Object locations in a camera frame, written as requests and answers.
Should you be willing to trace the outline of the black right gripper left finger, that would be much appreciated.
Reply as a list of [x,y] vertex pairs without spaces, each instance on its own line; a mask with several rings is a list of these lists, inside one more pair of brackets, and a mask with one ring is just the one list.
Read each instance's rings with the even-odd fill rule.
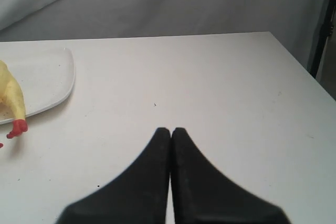
[[156,129],[137,159],[113,181],[67,206],[58,223],[165,223],[171,135]]

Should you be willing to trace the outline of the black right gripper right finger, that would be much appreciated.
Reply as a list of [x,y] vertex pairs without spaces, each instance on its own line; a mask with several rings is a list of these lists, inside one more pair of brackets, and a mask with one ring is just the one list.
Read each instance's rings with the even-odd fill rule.
[[171,187],[176,223],[289,223],[280,207],[213,166],[184,128],[172,133]]

